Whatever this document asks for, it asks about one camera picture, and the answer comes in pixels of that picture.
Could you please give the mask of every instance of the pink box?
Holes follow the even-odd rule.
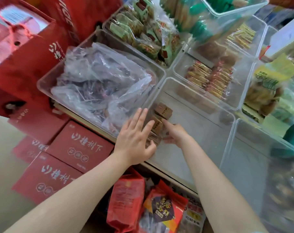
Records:
[[[46,152],[86,173],[105,160],[113,148],[109,141],[70,121]]]
[[[27,103],[12,114],[8,122],[42,144],[49,145],[68,120],[69,118],[62,120]]]
[[[40,204],[82,175],[51,155],[41,152],[28,166],[12,190]]]
[[[12,149],[12,153],[15,154],[17,158],[31,163],[41,151],[45,151],[47,148],[48,145],[44,145],[40,143],[40,141],[26,136]]]

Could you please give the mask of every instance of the red package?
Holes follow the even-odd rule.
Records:
[[[187,203],[188,199],[173,192],[160,180],[142,206],[142,216],[135,232],[176,232]]]
[[[81,172],[41,152],[14,184],[12,190],[40,204],[81,175]]]
[[[42,0],[51,17],[64,26],[78,45],[121,7],[123,0]]]
[[[114,145],[83,126],[70,121],[47,149],[47,153],[86,173],[105,160]]]
[[[28,136],[49,145],[68,122],[27,103],[11,115],[8,122]]]
[[[107,213],[107,224],[120,233],[135,229],[144,200],[145,179],[134,168],[130,172],[114,184]]]
[[[31,163],[41,151],[45,151],[47,148],[47,145],[26,136],[13,148],[12,153],[15,154],[17,158],[20,158],[27,163]]]
[[[0,115],[37,103],[50,111],[37,81],[59,63],[68,47],[65,29],[22,0],[0,0]]]

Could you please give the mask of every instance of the person's right hand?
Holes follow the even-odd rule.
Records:
[[[180,124],[171,124],[169,121],[163,119],[163,124],[168,130],[168,136],[163,138],[166,144],[176,144],[179,148],[185,139],[189,138],[188,133]]]

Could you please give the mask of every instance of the person's left hand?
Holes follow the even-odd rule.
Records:
[[[156,151],[153,141],[146,149],[146,140],[152,129],[154,121],[151,120],[143,128],[148,109],[139,108],[132,119],[124,123],[116,141],[114,153],[122,156],[128,165],[135,165],[149,159]]]

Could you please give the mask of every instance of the dark snack package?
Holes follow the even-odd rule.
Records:
[[[134,168],[129,171],[114,184],[107,213],[107,224],[120,233],[135,229],[144,200],[145,179]]]
[[[174,233],[188,199],[174,193],[162,180],[152,189],[141,209],[137,233]]]

